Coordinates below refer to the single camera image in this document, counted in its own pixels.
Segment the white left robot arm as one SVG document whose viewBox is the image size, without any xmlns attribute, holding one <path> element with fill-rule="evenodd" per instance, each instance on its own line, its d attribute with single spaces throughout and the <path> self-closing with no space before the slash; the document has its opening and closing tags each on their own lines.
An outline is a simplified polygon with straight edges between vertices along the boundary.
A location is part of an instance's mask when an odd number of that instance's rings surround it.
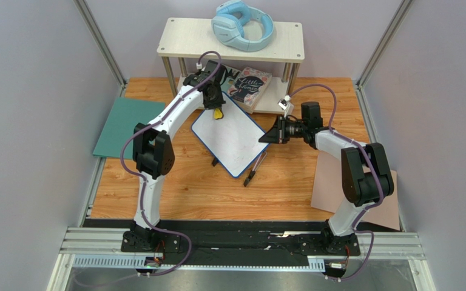
<svg viewBox="0 0 466 291">
<path fill-rule="evenodd" d="M 223 64 L 208 61 L 183 80 L 177 96 L 157 117 L 135 126 L 128 143 L 132 144 L 134 175 L 139 177 L 140 189 L 137 212 L 130 230 L 123 235 L 122 251 L 153 252 L 162 245 L 165 235 L 157 230 L 157 225 L 164 180 L 175 164 L 172 139 L 200 106 L 215 110 L 225 104 L 221 91 L 224 72 Z"/>
</svg>

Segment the blue framed whiteboard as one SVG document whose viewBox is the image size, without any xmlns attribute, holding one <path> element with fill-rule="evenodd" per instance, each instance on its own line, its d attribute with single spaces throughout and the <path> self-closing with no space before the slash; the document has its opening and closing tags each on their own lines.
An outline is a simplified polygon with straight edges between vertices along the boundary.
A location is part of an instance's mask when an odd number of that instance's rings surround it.
<svg viewBox="0 0 466 291">
<path fill-rule="evenodd" d="M 233 178 L 239 178 L 268 148 L 258 140 L 265 131 L 227 94 L 223 94 L 224 117 L 214 119 L 213 111 L 204 110 L 192 123 L 193 134 Z"/>
</svg>

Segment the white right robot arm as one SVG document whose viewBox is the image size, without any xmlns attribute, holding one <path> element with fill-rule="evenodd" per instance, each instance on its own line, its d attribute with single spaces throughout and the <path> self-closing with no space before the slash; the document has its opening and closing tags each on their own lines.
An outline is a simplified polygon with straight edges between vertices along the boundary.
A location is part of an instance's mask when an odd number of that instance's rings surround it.
<svg viewBox="0 0 466 291">
<path fill-rule="evenodd" d="M 290 115 L 294 107 L 290 101 L 280 99 L 278 105 L 284 111 L 283 116 L 276 118 L 259 142 L 286 144 L 292 138 L 301 138 L 313 149 L 340 161 L 345 198 L 321 231 L 319 240 L 324 252 L 337 254 L 354 241 L 356 228 L 366 212 L 394 192 L 385 149 L 380 143 L 362 144 L 325 126 L 318 102 L 302 103 L 299 119 Z"/>
</svg>

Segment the yellow sponge eraser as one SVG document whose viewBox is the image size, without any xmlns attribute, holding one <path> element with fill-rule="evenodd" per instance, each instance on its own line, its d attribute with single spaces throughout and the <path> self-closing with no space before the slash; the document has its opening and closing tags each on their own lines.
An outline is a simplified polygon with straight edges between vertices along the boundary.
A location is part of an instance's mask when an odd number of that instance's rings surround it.
<svg viewBox="0 0 466 291">
<path fill-rule="evenodd" d="M 220 120 L 224 118 L 224 113 L 222 111 L 221 107 L 217 107 L 213 111 L 213 119 L 214 120 Z"/>
</svg>

